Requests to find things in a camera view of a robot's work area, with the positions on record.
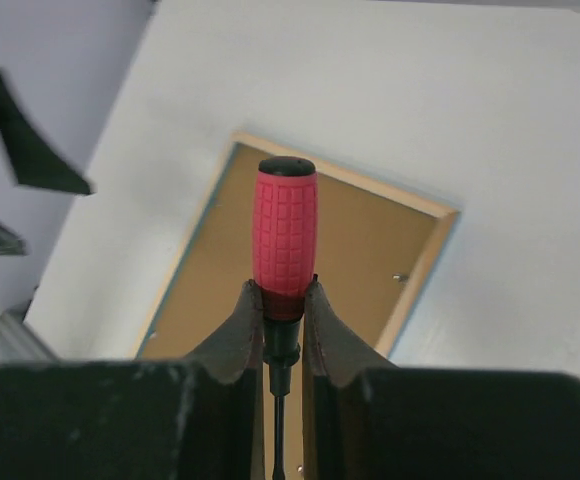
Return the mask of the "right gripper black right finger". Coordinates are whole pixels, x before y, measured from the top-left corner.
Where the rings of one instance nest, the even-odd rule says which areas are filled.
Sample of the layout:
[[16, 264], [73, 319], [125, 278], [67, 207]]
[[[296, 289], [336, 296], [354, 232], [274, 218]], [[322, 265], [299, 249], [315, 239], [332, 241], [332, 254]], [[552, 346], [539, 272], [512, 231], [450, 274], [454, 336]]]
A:
[[559, 372], [405, 368], [305, 297], [308, 479], [580, 479], [580, 379]]

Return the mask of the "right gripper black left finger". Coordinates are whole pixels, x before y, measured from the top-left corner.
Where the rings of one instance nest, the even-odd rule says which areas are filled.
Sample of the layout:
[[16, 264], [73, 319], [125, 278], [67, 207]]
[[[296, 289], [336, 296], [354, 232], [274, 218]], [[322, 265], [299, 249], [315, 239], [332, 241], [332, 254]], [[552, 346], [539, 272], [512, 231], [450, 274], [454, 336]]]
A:
[[170, 360], [0, 366], [0, 479], [261, 479], [262, 299]]

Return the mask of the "blue wooden picture frame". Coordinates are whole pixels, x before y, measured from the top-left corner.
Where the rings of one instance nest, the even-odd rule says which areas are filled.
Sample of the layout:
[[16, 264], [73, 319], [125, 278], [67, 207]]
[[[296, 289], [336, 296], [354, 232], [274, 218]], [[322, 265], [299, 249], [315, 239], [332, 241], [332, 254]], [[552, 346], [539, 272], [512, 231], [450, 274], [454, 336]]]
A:
[[[216, 329], [252, 275], [251, 222], [258, 163], [288, 148], [235, 132], [202, 211], [184, 236], [149, 311], [137, 351], [179, 357]], [[316, 273], [338, 316], [388, 355], [458, 218], [458, 211], [316, 159]]]

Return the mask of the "red handled screwdriver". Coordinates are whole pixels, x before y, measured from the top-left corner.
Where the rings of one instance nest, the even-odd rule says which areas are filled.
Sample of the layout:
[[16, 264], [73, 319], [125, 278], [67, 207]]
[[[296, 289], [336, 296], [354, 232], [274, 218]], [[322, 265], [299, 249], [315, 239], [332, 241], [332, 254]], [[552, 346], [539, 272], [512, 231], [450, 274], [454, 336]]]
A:
[[283, 479], [285, 397], [300, 357], [299, 329], [316, 252], [317, 175], [314, 164], [275, 156], [258, 165], [252, 222], [255, 283], [261, 290], [264, 361], [274, 397], [272, 477]]

